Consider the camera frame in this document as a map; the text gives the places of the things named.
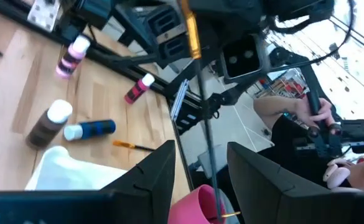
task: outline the black frame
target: black frame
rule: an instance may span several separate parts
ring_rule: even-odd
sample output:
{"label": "black frame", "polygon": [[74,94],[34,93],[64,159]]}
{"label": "black frame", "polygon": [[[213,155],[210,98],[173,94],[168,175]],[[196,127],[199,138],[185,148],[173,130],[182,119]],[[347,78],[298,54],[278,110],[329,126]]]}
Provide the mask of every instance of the black frame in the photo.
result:
{"label": "black frame", "polygon": [[[28,22],[27,15],[29,13],[30,7],[31,7],[30,5],[26,4],[22,0],[13,0],[12,2],[8,2],[6,0],[0,0],[0,14],[8,17],[9,19],[14,20],[15,22],[29,28],[30,30],[32,30],[34,32],[37,32],[37,33],[43,35],[44,37],[46,37],[54,42],[57,42],[62,45],[70,45],[72,43],[73,38],[69,38],[69,36],[65,35],[64,32],[62,33],[60,30],[54,30],[53,32],[49,33],[47,31],[31,24],[30,22]],[[80,22],[79,26],[77,26],[77,29],[79,30],[79,32],[83,32],[86,25],[87,25],[86,22],[85,23]],[[106,48],[105,46],[100,45],[99,43],[95,43],[95,44],[91,45],[90,49],[88,50],[88,52],[86,54],[86,57],[114,70],[115,72],[119,73],[120,75],[123,75],[126,78],[131,79],[134,82],[137,82],[143,76],[145,76],[145,74],[149,73],[147,70],[145,70],[139,66],[136,66],[136,65],[124,66],[122,64],[111,63],[109,60],[107,60],[105,57],[103,57],[103,55],[118,55],[118,54],[113,52],[112,50]],[[155,82],[151,85],[151,89],[158,94],[164,95],[166,97],[167,103],[170,107],[171,103],[173,103],[173,101],[175,100],[175,97],[174,97],[174,95],[166,94],[164,92],[164,90],[167,86],[168,86],[168,82],[166,82],[165,80],[163,80],[159,77],[156,77]],[[190,108],[191,107],[195,108],[191,112],[195,112],[195,113],[201,112],[201,102],[197,97],[191,97],[191,94],[187,94],[182,106],[184,106],[186,104]],[[181,130],[180,130],[180,128],[177,127],[175,122],[172,122],[172,123],[174,126],[175,136],[177,139],[177,144],[178,144],[180,155],[182,158],[182,163],[184,165],[186,178],[187,178],[190,190],[193,190],[194,187],[192,184],[191,175],[190,175],[190,172],[188,169],[186,158],[183,153],[182,145],[180,143],[179,131],[181,131]]]}

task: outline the pink container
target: pink container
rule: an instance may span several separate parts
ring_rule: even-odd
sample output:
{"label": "pink container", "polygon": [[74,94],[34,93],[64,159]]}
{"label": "pink container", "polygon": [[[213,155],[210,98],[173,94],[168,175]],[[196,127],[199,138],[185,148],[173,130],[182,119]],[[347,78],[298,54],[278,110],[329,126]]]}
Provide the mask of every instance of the pink container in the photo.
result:
{"label": "pink container", "polygon": [[[221,204],[222,214],[225,214],[225,206]],[[218,220],[208,221],[217,216],[215,191],[209,185],[201,185],[190,194],[171,206],[168,216],[168,224],[224,224]]]}

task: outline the person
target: person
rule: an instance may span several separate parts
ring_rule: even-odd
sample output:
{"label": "person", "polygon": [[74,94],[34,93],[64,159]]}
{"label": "person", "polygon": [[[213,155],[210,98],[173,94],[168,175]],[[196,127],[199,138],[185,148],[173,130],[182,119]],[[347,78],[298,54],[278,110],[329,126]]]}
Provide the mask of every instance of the person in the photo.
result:
{"label": "person", "polygon": [[[305,157],[297,156],[293,139],[307,136],[307,130],[291,121],[285,113],[294,114],[308,126],[316,126],[316,121],[325,121],[327,126],[335,123],[333,105],[324,98],[320,98],[321,109],[319,114],[312,116],[307,98],[292,99],[281,96],[267,96],[254,100],[254,110],[272,131],[273,147],[259,151],[262,156],[279,164],[281,167],[307,179],[313,183],[327,188],[323,181],[329,160],[321,159],[315,151]],[[364,190],[364,162],[357,165],[347,162],[344,165],[350,170],[350,175],[340,187]],[[218,188],[228,196],[233,208],[239,210],[228,173],[228,166],[217,173]]]}

